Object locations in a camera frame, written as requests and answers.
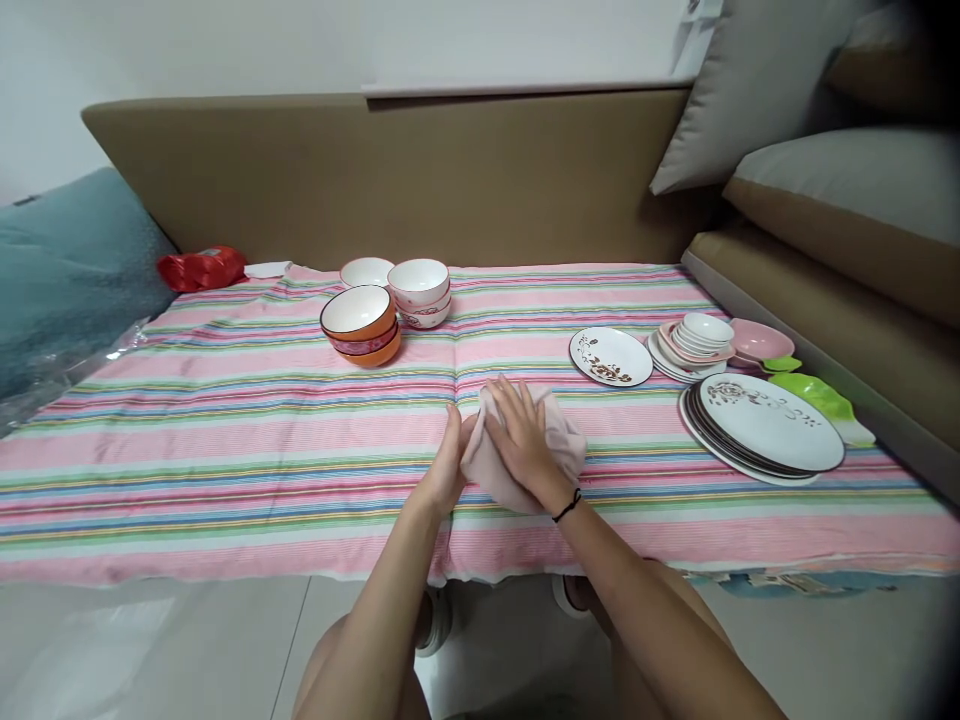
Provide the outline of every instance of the wrist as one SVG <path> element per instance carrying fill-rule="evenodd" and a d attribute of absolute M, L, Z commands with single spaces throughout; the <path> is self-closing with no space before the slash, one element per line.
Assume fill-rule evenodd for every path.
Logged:
<path fill-rule="evenodd" d="M 407 501 L 403 504 L 403 511 L 408 515 L 415 515 L 421 522 L 430 522 L 438 528 L 443 519 L 449 515 L 421 483 L 417 485 Z"/>
<path fill-rule="evenodd" d="M 531 483 L 531 492 L 550 517 L 556 517 L 573 500 L 575 487 L 559 468 Z"/>

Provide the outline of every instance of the red package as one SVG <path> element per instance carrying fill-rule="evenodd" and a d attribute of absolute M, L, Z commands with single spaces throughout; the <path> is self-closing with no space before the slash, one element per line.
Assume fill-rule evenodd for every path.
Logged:
<path fill-rule="evenodd" d="M 166 255 L 157 261 L 160 277 L 175 292 L 197 292 L 227 287 L 246 279 L 247 259 L 239 250 L 214 245 L 209 250 L 185 255 Z"/>

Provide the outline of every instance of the striped tablecloth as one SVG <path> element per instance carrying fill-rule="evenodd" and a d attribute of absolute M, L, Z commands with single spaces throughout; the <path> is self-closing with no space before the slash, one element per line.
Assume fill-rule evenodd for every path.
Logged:
<path fill-rule="evenodd" d="M 487 377 L 549 385 L 590 443 L 584 497 L 641 554 L 691 571 L 960 569 L 960 523 L 879 449 L 804 488 L 729 470 L 681 424 L 659 373 L 587 380 L 568 342 L 591 325 L 637 336 L 719 314 L 667 265 L 454 268 L 454 307 L 359 370 L 317 323 L 335 273 L 293 267 L 185 296 L 151 345 L 0 442 L 0 580 L 104 585 L 317 573 L 365 577 L 435 452 L 444 404 L 475 411 Z M 547 517 L 468 486 L 431 577 L 572 571 Z"/>

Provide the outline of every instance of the black bracelet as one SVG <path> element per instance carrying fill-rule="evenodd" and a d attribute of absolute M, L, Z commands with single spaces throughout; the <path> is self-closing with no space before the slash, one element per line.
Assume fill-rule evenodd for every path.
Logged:
<path fill-rule="evenodd" d="M 554 522 L 560 522 L 560 520 L 563 518 L 564 515 L 566 515 L 568 512 L 570 512 L 571 510 L 573 510 L 573 509 L 577 506 L 577 503 L 580 502 L 580 498 L 581 498 L 581 497 L 582 497 L 582 496 L 580 495 L 580 488 L 577 488 L 576 490 L 574 490 L 574 491 L 573 491 L 573 502 L 570 503 L 569 505 L 567 505 L 567 506 L 563 509 L 563 512 L 561 512 L 559 515 L 557 515 L 557 516 L 553 519 L 553 521 L 554 521 Z"/>

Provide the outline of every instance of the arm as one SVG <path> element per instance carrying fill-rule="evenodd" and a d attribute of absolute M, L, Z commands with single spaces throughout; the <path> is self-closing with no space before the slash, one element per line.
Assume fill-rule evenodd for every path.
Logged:
<path fill-rule="evenodd" d="M 403 505 L 387 544 L 294 720 L 392 720 L 440 523 L 463 490 L 460 413 L 447 408 L 443 442 Z M 464 440 L 475 418 L 463 424 Z"/>
<path fill-rule="evenodd" d="M 551 515 L 572 499 L 543 437 L 542 407 L 522 382 L 502 376 L 488 388 L 506 428 L 487 416 L 504 464 Z M 587 503 L 559 523 L 627 652 L 673 717 L 784 718 L 736 653 L 681 600 Z"/>

